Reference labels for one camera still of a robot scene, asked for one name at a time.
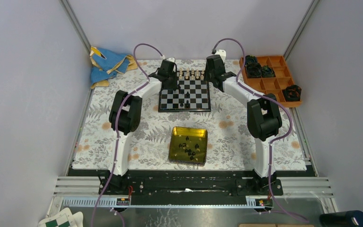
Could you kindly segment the black white chess board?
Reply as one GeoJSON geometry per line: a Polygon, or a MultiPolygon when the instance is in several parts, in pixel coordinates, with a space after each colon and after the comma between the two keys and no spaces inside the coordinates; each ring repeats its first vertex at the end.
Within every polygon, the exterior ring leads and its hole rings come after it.
{"type": "Polygon", "coordinates": [[[160,113],[170,112],[210,112],[210,91],[209,83],[205,80],[178,80],[179,89],[162,90],[159,93],[158,111],[160,113]],[[186,101],[189,100],[190,108],[185,108],[186,101]],[[184,103],[184,108],[179,107],[179,103],[184,103]]]}

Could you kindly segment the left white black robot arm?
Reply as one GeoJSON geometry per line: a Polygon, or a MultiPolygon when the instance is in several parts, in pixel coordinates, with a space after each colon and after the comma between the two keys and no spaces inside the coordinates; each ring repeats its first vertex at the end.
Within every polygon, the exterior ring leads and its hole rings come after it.
{"type": "Polygon", "coordinates": [[[115,139],[112,150],[112,163],[108,168],[109,175],[101,179],[101,193],[123,194],[128,182],[125,174],[129,169],[128,155],[133,133],[140,124],[142,103],[145,99],[161,91],[162,88],[176,90],[177,65],[175,58],[164,59],[160,67],[148,75],[147,81],[129,92],[116,92],[109,114],[109,122],[115,139]]]}

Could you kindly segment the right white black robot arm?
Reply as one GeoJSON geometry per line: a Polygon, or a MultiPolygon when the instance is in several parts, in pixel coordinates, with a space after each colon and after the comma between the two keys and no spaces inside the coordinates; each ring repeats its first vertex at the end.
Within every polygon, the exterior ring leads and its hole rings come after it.
{"type": "Polygon", "coordinates": [[[254,176],[247,183],[238,183],[237,192],[241,195],[268,195],[272,183],[277,179],[270,143],[282,126],[275,95],[257,93],[242,84],[236,74],[226,71],[224,57],[220,54],[206,58],[204,79],[221,92],[238,100],[247,110],[247,127],[255,139],[257,159],[254,176]]]}

